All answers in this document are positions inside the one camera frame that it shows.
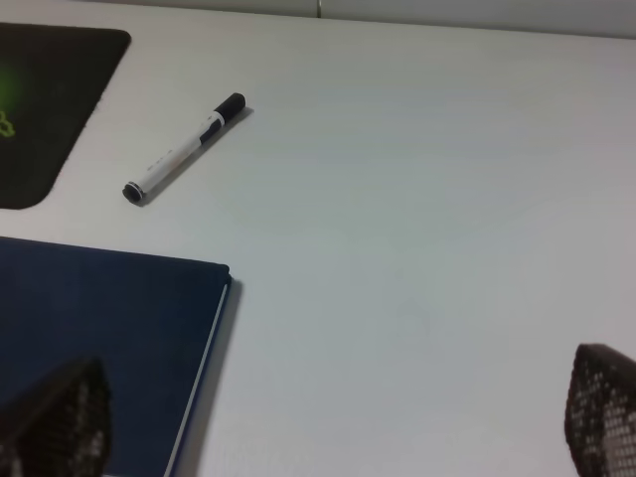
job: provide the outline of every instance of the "table top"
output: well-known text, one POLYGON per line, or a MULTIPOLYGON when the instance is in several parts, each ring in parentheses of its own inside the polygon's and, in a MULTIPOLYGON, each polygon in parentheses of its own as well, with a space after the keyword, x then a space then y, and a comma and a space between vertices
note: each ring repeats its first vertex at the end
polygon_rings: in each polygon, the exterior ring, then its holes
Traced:
POLYGON ((191 474, 574 475, 576 346, 636 357, 636 43, 34 1, 0 18, 133 40, 0 235, 231 267, 191 474), (253 112, 128 204, 234 91, 253 112))

